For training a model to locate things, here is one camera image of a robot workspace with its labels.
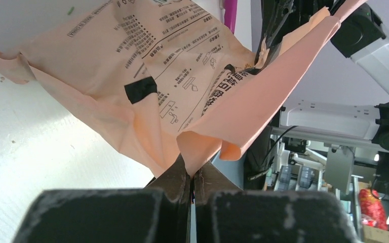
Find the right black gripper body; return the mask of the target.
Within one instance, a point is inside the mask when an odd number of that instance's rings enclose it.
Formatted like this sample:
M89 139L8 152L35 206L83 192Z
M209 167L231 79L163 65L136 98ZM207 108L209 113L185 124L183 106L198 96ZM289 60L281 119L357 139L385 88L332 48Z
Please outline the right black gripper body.
M334 1L260 1L262 29L255 67L266 67L330 15Z

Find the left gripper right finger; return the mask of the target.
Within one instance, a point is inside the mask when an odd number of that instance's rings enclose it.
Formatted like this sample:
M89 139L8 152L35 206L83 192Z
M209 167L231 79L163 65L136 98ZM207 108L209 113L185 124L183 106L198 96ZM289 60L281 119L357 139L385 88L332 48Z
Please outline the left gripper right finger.
M241 190L211 163L194 176L198 242L358 242L328 192Z

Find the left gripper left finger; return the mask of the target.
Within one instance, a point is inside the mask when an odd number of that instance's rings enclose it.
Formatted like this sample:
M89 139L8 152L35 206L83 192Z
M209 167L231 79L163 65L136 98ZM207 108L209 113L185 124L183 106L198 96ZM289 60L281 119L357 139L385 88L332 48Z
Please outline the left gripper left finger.
M189 242L190 204L190 176L179 156L141 189L43 191L13 242Z

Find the magenta plastic scoop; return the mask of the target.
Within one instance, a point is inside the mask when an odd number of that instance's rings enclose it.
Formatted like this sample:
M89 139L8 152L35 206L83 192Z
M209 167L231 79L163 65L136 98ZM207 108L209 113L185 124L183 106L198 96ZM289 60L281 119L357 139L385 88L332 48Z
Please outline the magenta plastic scoop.
M224 25L227 26L232 33L235 33L235 26L237 20L237 0L223 0L221 1L224 9Z

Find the cat litter bag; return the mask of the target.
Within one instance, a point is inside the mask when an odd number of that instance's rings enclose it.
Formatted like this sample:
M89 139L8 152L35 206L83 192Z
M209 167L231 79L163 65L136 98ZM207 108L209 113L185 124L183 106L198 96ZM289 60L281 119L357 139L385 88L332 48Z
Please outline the cat litter bag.
M320 9L267 62L192 1L106 1L0 52L0 74L40 83L155 176L179 155L194 175L217 152L243 155L361 5Z

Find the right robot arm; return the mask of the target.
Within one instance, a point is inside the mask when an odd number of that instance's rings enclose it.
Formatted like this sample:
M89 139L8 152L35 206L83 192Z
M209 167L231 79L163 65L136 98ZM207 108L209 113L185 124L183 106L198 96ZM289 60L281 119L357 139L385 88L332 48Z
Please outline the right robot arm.
M273 118L275 129L296 138L389 152L389 31L366 3L344 16L332 45L365 76L339 67L331 85L355 89L363 105L343 105L289 98Z

